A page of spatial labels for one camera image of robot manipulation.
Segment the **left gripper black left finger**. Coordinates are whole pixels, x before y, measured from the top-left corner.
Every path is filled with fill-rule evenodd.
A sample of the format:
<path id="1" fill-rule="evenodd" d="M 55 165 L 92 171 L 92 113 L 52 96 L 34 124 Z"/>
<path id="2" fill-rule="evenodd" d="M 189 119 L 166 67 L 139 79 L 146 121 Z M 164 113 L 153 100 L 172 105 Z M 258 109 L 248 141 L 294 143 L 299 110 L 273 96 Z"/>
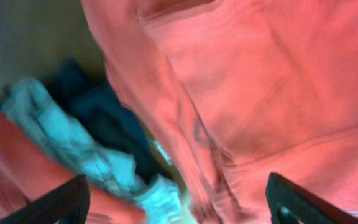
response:
<path id="1" fill-rule="evenodd" d="M 90 189 L 78 175 L 28 206 L 0 220 L 0 224 L 84 224 L 90 209 Z"/>

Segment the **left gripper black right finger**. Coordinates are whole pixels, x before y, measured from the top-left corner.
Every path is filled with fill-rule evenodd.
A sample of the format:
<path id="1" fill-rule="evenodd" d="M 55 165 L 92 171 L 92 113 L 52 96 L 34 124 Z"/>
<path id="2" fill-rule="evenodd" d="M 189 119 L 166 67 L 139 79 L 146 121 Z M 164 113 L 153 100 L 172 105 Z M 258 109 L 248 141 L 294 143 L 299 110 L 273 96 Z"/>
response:
<path id="1" fill-rule="evenodd" d="M 276 172 L 269 174 L 265 196 L 273 224 L 358 224 L 358 218 Z"/>

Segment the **folded grey garment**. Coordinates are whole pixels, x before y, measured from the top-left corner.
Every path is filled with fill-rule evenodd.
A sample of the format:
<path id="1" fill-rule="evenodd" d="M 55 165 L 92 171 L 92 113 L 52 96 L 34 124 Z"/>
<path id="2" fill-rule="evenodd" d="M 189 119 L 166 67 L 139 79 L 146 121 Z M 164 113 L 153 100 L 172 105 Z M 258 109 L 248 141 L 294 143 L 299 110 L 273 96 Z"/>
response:
<path id="1" fill-rule="evenodd" d="M 135 172 L 133 156 L 97 143 L 76 118 L 57 105 L 40 81 L 28 78 L 14 84 L 1 109 L 46 155 L 86 175 L 109 195 L 144 209 L 147 223 L 181 218 L 176 183 L 157 174 L 146 184 Z"/>

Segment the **folded navy garment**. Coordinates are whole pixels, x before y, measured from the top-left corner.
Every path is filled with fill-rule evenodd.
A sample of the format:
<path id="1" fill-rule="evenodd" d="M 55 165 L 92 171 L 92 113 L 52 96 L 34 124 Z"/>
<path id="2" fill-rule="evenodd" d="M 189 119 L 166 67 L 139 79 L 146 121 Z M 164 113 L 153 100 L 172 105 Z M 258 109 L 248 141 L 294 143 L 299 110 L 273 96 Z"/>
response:
<path id="1" fill-rule="evenodd" d="M 74 60 L 67 60 L 46 89 L 57 104 L 75 117 L 102 146 L 134 156 L 135 172 L 147 183 L 158 174 L 172 176 L 152 155 L 136 115 L 123 107 L 104 79 L 95 82 Z"/>

